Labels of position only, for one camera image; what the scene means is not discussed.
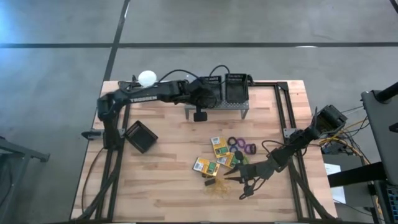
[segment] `white paper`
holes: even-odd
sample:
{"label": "white paper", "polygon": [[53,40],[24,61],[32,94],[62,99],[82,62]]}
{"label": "white paper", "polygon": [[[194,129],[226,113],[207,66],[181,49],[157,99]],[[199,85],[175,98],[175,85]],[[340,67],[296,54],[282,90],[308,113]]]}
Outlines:
{"label": "white paper", "polygon": [[[341,172],[340,166],[339,165],[334,165],[334,164],[325,164],[325,169],[326,173],[328,175],[330,174],[335,174],[337,172]],[[333,196],[333,199],[341,202],[341,203],[346,203],[346,197],[344,195],[344,187],[333,187],[331,189],[331,194]]]}

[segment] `white ball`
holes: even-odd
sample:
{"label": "white ball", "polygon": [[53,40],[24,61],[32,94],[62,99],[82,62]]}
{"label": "white ball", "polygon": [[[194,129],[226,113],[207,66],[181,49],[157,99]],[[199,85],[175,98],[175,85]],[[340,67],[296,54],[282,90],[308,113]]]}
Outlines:
{"label": "white ball", "polygon": [[138,83],[143,87],[148,87],[156,82],[156,74],[153,71],[147,70],[141,72],[138,76]]}

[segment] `concrete floor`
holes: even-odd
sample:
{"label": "concrete floor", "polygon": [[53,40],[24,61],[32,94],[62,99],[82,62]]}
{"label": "concrete floor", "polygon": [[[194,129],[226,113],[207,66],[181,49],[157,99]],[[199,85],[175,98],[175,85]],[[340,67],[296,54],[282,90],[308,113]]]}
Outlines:
{"label": "concrete floor", "polygon": [[[112,43],[123,0],[0,0],[0,43]],[[121,42],[398,42],[388,0],[132,0]],[[14,223],[68,219],[110,49],[0,49],[0,136],[41,152]],[[398,48],[119,49],[111,80],[225,64],[257,80],[305,81],[312,109],[361,105],[360,93],[397,81]],[[185,78],[175,75],[173,78]],[[349,115],[353,123],[364,111]],[[370,129],[355,139],[379,161]],[[344,220],[371,221],[338,206]]]}

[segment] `wooden table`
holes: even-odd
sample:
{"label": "wooden table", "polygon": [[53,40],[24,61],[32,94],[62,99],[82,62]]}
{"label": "wooden table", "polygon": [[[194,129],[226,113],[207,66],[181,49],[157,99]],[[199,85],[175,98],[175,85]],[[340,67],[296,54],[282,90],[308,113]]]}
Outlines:
{"label": "wooden table", "polygon": [[[304,83],[301,80],[287,82],[297,127],[306,128],[310,124],[312,115]],[[117,82],[104,82],[101,95],[117,87]],[[238,199],[243,192],[243,185],[233,181],[228,182],[229,194],[224,197],[206,194],[204,179],[200,173],[192,170],[192,165],[198,156],[216,161],[211,147],[211,137],[237,136],[244,138],[246,142],[256,143],[257,154],[249,156],[251,162],[266,159],[266,151],[261,147],[263,140],[282,141],[274,89],[249,88],[249,98],[250,110],[245,120],[241,119],[239,111],[208,111],[208,121],[202,123],[187,121],[183,105],[160,101],[130,105],[128,127],[139,119],[158,135],[159,139],[145,154],[141,154],[126,142],[113,220],[115,222],[296,221],[288,169],[279,174],[275,173],[252,197],[245,200]],[[97,117],[93,127],[103,128]],[[278,145],[271,143],[267,146],[272,149]],[[90,164],[101,148],[102,140],[90,141],[88,145],[72,218],[81,214],[81,190]],[[105,154],[104,150],[90,176],[86,188],[85,206],[93,200],[100,188]],[[319,148],[309,147],[304,161],[312,192],[328,212],[336,216]],[[222,177],[227,170],[226,167],[222,167],[218,177]],[[302,194],[301,198],[303,210],[306,211]],[[104,215],[107,206],[108,201],[105,201]]]}

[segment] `yellow package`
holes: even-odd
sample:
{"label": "yellow package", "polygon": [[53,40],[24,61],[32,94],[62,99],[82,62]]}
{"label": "yellow package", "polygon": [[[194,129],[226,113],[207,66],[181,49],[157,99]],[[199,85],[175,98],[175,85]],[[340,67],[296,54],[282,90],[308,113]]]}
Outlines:
{"label": "yellow package", "polygon": [[225,138],[222,137],[211,138],[211,143],[213,145],[213,150],[217,158],[229,156],[231,154],[229,152],[228,146],[226,145]]}
{"label": "yellow package", "polygon": [[234,168],[239,161],[235,158],[235,153],[231,152],[228,156],[221,157],[217,159],[217,163],[227,166],[229,168]]}
{"label": "yellow package", "polygon": [[210,175],[213,177],[217,175],[219,168],[220,168],[219,164],[211,162],[208,159],[202,159],[200,157],[198,157],[197,161],[193,165],[193,170],[199,171],[202,174]]}

